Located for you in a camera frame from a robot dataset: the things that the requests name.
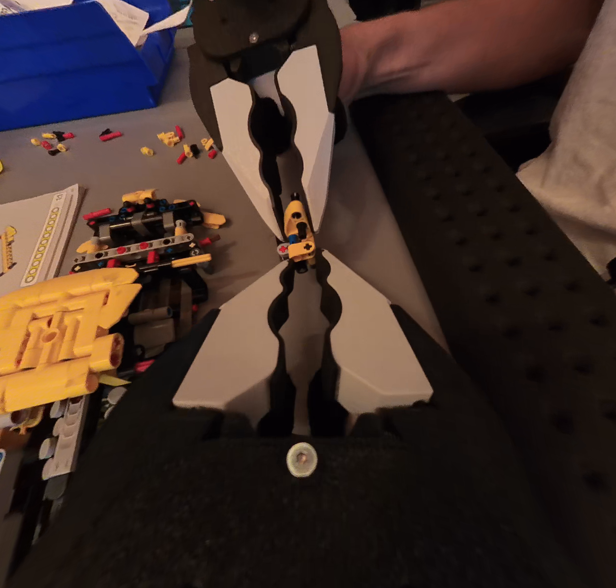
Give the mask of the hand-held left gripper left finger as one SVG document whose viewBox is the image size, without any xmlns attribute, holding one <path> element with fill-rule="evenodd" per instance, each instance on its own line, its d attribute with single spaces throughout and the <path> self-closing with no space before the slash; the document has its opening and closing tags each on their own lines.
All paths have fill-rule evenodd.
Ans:
<svg viewBox="0 0 616 588">
<path fill-rule="evenodd" d="M 219 308 L 175 407 L 242 414 L 262 435 L 291 434 L 295 385 L 280 330 L 294 281 L 293 264 L 281 262 Z"/>
</svg>

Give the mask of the person's right forearm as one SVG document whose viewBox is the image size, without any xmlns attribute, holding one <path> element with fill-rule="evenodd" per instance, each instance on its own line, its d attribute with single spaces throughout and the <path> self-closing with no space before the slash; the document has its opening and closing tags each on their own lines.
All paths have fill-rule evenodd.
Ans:
<svg viewBox="0 0 616 588">
<path fill-rule="evenodd" d="M 449 0 L 341 32 L 341 99 L 516 87 L 571 66 L 604 0 Z"/>
</svg>

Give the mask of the grey instruction booklet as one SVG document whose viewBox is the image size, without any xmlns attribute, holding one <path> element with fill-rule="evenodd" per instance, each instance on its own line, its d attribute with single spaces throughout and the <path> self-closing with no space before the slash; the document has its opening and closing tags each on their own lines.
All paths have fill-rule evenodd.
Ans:
<svg viewBox="0 0 616 588">
<path fill-rule="evenodd" d="M 85 187 L 1 205 L 1 295 L 58 275 Z"/>
</svg>

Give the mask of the blue plastic bin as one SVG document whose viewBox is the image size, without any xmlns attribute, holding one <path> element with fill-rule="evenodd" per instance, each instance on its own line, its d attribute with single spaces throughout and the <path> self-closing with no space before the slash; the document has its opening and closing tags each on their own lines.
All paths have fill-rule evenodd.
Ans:
<svg viewBox="0 0 616 588">
<path fill-rule="evenodd" d="M 149 15 L 167 0 L 122 0 Z M 175 30 L 137 47 L 96 0 L 1 17 L 1 130 L 73 121 L 158 105 Z"/>
</svg>

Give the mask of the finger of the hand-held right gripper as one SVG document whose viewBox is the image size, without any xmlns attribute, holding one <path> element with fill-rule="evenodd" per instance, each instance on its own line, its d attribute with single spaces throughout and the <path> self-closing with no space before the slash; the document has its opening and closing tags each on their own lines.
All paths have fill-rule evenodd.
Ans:
<svg viewBox="0 0 616 588">
<path fill-rule="evenodd" d="M 272 196 L 262 175 L 261 149 L 249 126 L 254 108 L 252 88 L 227 78 L 211 86 L 210 92 L 221 137 L 220 150 L 260 217 L 282 240 Z"/>
<path fill-rule="evenodd" d="M 317 45 L 289 55 L 278 70 L 277 89 L 295 116 L 292 142 L 303 163 L 301 185 L 312 229 L 319 233 L 328 200 L 335 115 L 328 106 Z"/>
</svg>

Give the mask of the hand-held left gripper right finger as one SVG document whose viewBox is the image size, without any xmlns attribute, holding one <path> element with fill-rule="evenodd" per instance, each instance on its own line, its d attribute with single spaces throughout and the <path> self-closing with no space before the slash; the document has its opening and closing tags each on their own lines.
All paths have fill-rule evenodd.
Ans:
<svg viewBox="0 0 616 588">
<path fill-rule="evenodd" d="M 313 432 L 344 433 L 350 417 L 430 400 L 432 386 L 398 320 L 406 312 L 330 252 L 315 259 L 327 329 L 313 378 Z"/>
</svg>

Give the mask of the small yellow connector assembly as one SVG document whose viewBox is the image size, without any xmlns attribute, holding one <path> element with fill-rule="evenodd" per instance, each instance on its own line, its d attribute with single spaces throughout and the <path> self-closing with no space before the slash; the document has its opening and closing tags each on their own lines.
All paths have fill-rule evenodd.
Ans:
<svg viewBox="0 0 616 588">
<path fill-rule="evenodd" d="M 277 245 L 281 260 L 290 260 L 298 274 L 316 266 L 316 244 L 307 213 L 298 192 L 291 200 L 283 216 L 283 241 Z"/>
</svg>

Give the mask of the partly built yellow toy car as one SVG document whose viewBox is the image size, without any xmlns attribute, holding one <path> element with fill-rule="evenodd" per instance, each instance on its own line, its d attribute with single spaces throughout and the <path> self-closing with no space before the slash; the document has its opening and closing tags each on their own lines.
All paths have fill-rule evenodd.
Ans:
<svg viewBox="0 0 616 588">
<path fill-rule="evenodd" d="M 67 275 L 1 296 L 1 468 L 41 422 L 41 480 L 76 467 L 90 397 L 120 394 L 196 323 L 227 218 L 156 189 L 86 222 Z"/>
</svg>

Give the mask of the black dotted pad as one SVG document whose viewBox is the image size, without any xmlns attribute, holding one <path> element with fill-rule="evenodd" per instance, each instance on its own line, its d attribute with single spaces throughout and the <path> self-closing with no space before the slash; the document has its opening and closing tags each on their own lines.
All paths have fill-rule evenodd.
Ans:
<svg viewBox="0 0 616 588">
<path fill-rule="evenodd" d="M 350 116 L 456 361 L 592 587 L 615 587 L 615 294 L 446 95 Z"/>
</svg>

